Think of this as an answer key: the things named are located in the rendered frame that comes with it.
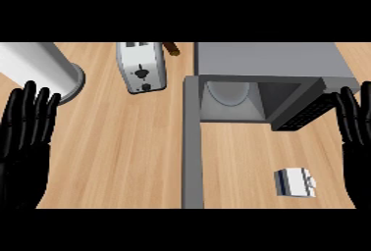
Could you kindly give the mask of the white milk carton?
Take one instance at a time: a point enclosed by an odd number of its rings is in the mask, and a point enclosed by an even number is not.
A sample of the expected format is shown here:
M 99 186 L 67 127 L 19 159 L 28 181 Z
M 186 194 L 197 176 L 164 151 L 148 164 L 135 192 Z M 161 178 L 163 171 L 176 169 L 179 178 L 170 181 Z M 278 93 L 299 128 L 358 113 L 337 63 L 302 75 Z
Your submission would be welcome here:
M 315 197 L 316 181 L 305 168 L 285 168 L 274 173 L 278 196 Z

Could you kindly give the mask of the grey microwave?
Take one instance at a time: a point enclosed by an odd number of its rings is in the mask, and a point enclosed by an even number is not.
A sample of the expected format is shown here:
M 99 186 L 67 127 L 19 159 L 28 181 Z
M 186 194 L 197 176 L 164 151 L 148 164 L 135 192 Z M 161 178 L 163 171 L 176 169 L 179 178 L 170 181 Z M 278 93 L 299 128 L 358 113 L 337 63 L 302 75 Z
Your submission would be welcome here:
M 359 83 L 331 42 L 197 42 L 194 74 L 207 123 L 269 124 L 296 131 Z

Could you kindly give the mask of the brown wooden stick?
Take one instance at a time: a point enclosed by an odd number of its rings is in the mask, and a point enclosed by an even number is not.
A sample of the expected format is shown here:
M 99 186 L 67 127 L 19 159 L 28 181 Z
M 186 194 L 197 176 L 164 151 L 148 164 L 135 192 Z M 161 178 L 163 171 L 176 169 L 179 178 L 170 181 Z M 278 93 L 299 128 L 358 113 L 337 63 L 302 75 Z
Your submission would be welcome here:
M 166 46 L 166 49 L 167 49 L 172 56 L 180 55 L 180 49 L 179 49 L 175 42 L 164 42 L 163 45 Z

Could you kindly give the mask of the grey microwave door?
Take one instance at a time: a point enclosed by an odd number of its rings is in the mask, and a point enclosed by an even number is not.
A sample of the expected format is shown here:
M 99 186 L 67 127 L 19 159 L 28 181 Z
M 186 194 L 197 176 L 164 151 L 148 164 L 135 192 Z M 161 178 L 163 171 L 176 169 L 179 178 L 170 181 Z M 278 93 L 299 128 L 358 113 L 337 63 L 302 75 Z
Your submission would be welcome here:
M 183 166 L 182 208 L 203 209 L 203 167 L 200 136 L 198 77 L 188 76 L 183 83 Z

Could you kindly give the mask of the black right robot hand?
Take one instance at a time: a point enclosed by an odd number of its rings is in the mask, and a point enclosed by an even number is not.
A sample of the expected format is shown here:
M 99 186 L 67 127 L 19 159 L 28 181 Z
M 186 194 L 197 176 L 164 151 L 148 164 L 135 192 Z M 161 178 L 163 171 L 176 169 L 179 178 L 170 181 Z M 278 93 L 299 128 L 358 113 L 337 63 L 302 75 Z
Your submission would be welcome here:
M 356 209 L 371 210 L 371 81 L 361 85 L 361 102 L 347 86 L 333 93 L 342 136 L 343 179 Z

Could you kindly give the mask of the silver toaster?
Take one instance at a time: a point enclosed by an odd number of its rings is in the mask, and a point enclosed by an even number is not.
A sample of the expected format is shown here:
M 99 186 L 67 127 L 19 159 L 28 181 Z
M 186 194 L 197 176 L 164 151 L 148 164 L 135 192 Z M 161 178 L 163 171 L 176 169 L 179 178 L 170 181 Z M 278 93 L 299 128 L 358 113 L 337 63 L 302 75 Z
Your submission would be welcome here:
M 166 60 L 160 42 L 118 42 L 115 61 L 130 94 L 166 89 Z

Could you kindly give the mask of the white cylindrical appliance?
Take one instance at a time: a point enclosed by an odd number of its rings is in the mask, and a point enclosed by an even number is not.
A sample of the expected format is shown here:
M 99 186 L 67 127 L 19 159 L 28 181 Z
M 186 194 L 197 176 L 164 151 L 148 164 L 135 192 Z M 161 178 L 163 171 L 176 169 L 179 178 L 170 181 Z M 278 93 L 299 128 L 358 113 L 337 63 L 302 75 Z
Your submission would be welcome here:
M 33 80 L 37 90 L 47 87 L 59 93 L 59 104 L 76 98 L 86 83 L 81 67 L 52 42 L 0 42 L 0 73 L 21 86 Z

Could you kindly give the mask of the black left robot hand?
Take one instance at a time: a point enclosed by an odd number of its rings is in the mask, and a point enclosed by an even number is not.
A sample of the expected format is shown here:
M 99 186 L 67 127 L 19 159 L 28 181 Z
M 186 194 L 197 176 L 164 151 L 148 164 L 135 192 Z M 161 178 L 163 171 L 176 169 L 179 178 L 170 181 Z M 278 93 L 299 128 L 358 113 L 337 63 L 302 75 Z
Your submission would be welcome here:
M 44 195 L 59 100 L 33 80 L 10 92 L 0 121 L 0 212 L 33 210 Z

